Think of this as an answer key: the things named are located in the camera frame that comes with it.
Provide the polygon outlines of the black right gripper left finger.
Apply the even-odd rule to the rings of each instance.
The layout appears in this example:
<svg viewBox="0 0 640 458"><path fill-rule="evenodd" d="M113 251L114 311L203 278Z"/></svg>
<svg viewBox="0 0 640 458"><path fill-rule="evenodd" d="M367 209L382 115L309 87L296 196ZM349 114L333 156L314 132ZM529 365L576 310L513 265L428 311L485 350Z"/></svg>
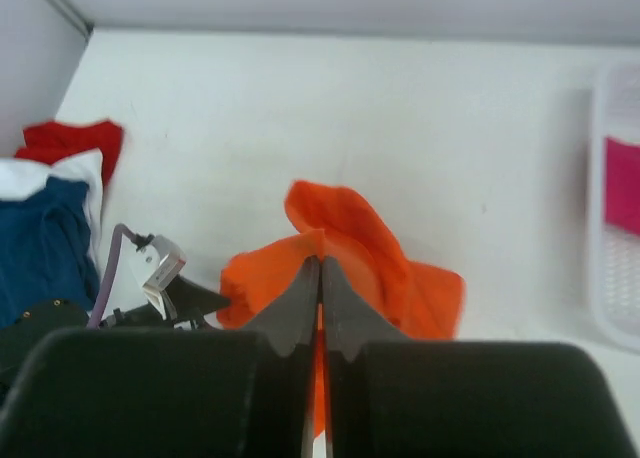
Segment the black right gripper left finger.
<svg viewBox="0 0 640 458"><path fill-rule="evenodd" d="M237 457L309 457L313 441L320 263L307 258L288 288L243 328L235 381Z"/></svg>

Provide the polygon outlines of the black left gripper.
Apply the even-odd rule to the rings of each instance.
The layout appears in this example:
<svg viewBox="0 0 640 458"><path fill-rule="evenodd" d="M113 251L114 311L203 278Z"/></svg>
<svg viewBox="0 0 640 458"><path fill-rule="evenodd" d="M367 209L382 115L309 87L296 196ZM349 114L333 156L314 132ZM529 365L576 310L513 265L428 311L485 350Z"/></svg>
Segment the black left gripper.
<svg viewBox="0 0 640 458"><path fill-rule="evenodd" d="M175 309L175 318L163 319L146 304L126 312L116 309L104 319L100 327L173 327L182 322L200 325L205 316L228 307L230 299L197 285L182 276L167 286L167 296ZM38 304L25 311L12 324L1 329L1 377L14 378L32 348L48 334L63 328L88 324L88 315L67 300L54 300Z"/></svg>

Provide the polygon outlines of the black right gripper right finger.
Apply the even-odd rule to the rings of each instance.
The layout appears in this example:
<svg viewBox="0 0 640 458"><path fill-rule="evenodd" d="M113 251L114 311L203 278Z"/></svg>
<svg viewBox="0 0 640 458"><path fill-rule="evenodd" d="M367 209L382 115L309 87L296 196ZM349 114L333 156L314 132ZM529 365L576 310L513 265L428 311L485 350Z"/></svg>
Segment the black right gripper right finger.
<svg viewBox="0 0 640 458"><path fill-rule="evenodd" d="M321 302L327 455L365 457L372 448L368 346L404 342L405 334L354 291L333 257L321 266Z"/></svg>

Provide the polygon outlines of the orange t shirt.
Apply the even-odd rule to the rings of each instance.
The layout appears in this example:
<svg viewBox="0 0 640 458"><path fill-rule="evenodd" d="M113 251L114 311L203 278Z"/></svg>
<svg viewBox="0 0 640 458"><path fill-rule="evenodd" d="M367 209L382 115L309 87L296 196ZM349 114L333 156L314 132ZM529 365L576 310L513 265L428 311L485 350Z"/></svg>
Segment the orange t shirt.
<svg viewBox="0 0 640 458"><path fill-rule="evenodd" d="M223 269L220 290L230 299L218 313L234 353L223 369L229 386L222 426L225 443L211 452L233 456L239 360L248 354L243 328L291 284L307 258L320 263L315 347L313 441L325 432L324 326L321 266L338 260L356 293L405 334L404 342L372 343L367 351L372 448L365 457L454 457L455 420L442 395L450 387L446 358L456 332L464 282L455 272L408 259L398 240L356 191L307 181L291 186L285 213L296 234L236 255Z"/></svg>

